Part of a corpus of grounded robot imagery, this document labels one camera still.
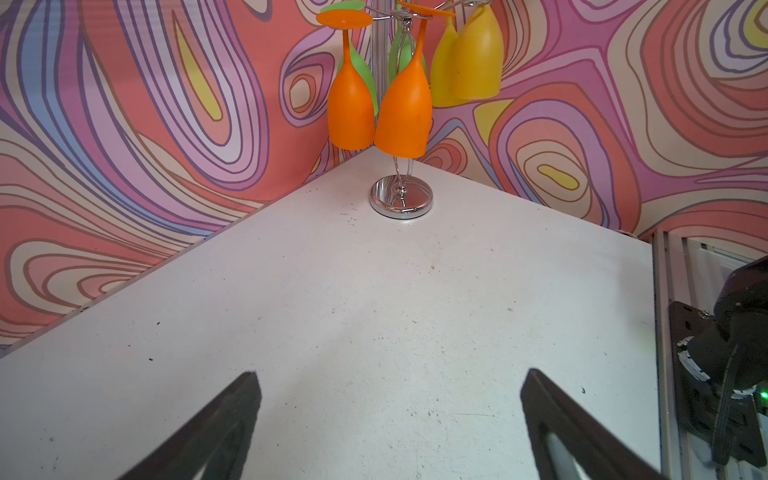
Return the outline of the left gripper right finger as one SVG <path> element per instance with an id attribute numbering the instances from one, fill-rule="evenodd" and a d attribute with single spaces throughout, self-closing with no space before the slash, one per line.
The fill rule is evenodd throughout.
<path id="1" fill-rule="evenodd" d="M 662 479 L 565 391 L 538 369 L 520 398 L 541 479 Z"/>

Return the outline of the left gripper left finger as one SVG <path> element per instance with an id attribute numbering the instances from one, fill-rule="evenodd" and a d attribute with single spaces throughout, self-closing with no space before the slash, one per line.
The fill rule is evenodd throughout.
<path id="1" fill-rule="evenodd" d="M 261 406 L 257 373 L 240 374 L 124 479 L 239 479 Z"/>

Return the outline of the yellow wine glass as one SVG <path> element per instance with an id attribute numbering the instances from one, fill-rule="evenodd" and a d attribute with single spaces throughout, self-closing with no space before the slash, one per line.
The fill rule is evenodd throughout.
<path id="1" fill-rule="evenodd" d="M 445 27 L 440 41 L 435 49 L 430 66 L 430 86 L 432 104 L 434 107 L 447 108 L 466 103 L 451 93 L 450 89 L 450 53 L 458 39 L 452 17 L 445 18 Z"/>
<path id="2" fill-rule="evenodd" d="M 501 90 L 504 41 L 489 4 L 475 8 L 451 49 L 449 92 L 463 100 L 492 98 Z"/>

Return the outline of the chrome wine glass rack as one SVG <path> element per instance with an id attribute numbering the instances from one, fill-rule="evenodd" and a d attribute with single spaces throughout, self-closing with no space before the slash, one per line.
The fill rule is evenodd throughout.
<path id="1" fill-rule="evenodd" d="M 448 11 L 445 7 L 435 9 Z M 401 13 L 401 10 L 402 6 L 399 11 L 393 11 L 391 15 L 403 24 L 408 24 L 415 18 L 420 22 L 423 19 L 421 15 L 409 11 Z M 389 156 L 393 158 L 395 166 L 399 165 L 401 159 L 406 160 L 407 168 L 398 169 L 395 174 L 379 179 L 371 188 L 370 205 L 377 213 L 395 220 L 412 220 L 427 214 L 433 207 L 434 195 L 425 181 L 413 175 L 416 159 Z"/>

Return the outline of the rear orange wine glass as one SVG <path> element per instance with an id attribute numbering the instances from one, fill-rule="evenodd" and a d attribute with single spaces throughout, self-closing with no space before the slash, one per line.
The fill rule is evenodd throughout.
<path id="1" fill-rule="evenodd" d="M 374 107 L 367 84 L 352 64 L 349 33 L 370 26 L 373 18 L 361 10 L 338 9 L 321 12 L 316 19 L 343 34 L 343 63 L 328 95 L 329 139 L 339 149 L 366 149 L 374 141 Z"/>

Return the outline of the orange wine glass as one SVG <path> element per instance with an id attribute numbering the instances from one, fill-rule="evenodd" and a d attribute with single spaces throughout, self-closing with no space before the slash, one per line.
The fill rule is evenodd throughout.
<path id="1" fill-rule="evenodd" d="M 455 17 L 451 11 L 399 1 L 401 13 L 423 16 L 413 57 L 397 75 L 380 105 L 375 146 L 395 157 L 418 159 L 427 149 L 432 122 L 430 85 L 422 61 L 428 20 L 434 16 Z"/>
<path id="2" fill-rule="evenodd" d="M 370 26 L 373 18 L 361 10 L 338 9 L 321 12 L 316 19 L 343 34 L 343 63 L 328 95 L 329 139 L 339 149 L 366 149 L 374 141 L 374 107 L 367 84 L 352 64 L 349 33 Z"/>

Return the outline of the front orange wine glass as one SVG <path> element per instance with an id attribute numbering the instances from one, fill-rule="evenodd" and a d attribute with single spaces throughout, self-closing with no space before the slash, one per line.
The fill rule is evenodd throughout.
<path id="1" fill-rule="evenodd" d="M 434 16 L 455 17 L 451 11 L 399 1 L 401 13 L 423 16 L 413 57 L 397 75 L 380 105 L 375 146 L 395 157 L 418 159 L 427 149 L 432 122 L 430 85 L 422 61 L 428 20 Z"/>

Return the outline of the left green wine glass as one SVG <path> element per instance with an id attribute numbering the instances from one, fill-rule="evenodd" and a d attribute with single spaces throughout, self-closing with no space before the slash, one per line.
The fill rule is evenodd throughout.
<path id="1" fill-rule="evenodd" d="M 324 13 L 326 11 L 332 11 L 332 10 L 359 10 L 363 11 L 365 9 L 366 2 L 365 1 L 359 1 L 359 0 L 353 0 L 353 1 L 339 1 L 333 4 L 329 4 L 324 6 L 320 12 Z M 360 55 L 360 53 L 357 51 L 354 41 L 352 38 L 349 38 L 350 42 L 350 58 L 351 63 L 354 66 L 357 73 L 361 76 L 361 78 L 366 83 L 366 86 L 369 90 L 369 93 L 372 98 L 372 103 L 374 107 L 374 114 L 377 115 L 379 113 L 379 107 L 378 102 L 376 98 L 376 86 L 374 82 L 374 77 L 371 72 L 370 67 L 368 66 L 367 62 L 365 61 L 364 57 Z"/>

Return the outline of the green wine glass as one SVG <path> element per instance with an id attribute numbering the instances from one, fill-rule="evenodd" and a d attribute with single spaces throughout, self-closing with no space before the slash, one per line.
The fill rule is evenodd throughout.
<path id="1" fill-rule="evenodd" d="M 326 11 L 332 11 L 332 10 L 359 10 L 363 11 L 365 9 L 366 2 L 365 1 L 359 1 L 359 0 L 353 0 L 353 1 L 339 1 L 333 4 L 329 4 L 324 6 L 320 12 L 324 13 Z M 369 90 L 369 93 L 372 98 L 372 103 L 374 107 L 374 114 L 377 115 L 379 113 L 379 107 L 378 102 L 376 98 L 376 86 L 374 82 L 374 77 L 371 72 L 370 67 L 368 66 L 367 62 L 365 61 L 364 57 L 360 55 L 360 53 L 357 51 L 354 41 L 352 38 L 349 38 L 350 42 L 350 58 L 351 63 L 354 66 L 357 73 L 361 76 L 361 78 L 366 83 L 366 86 Z"/>
<path id="2" fill-rule="evenodd" d="M 403 30 L 401 24 L 396 26 L 388 56 L 388 84 L 410 63 L 417 40 Z"/>

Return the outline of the right green wine glass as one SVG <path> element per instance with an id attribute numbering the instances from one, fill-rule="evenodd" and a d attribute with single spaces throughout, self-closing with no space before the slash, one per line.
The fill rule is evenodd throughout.
<path id="1" fill-rule="evenodd" d="M 417 40 L 403 30 L 401 24 L 396 26 L 388 56 L 388 84 L 410 63 Z"/>

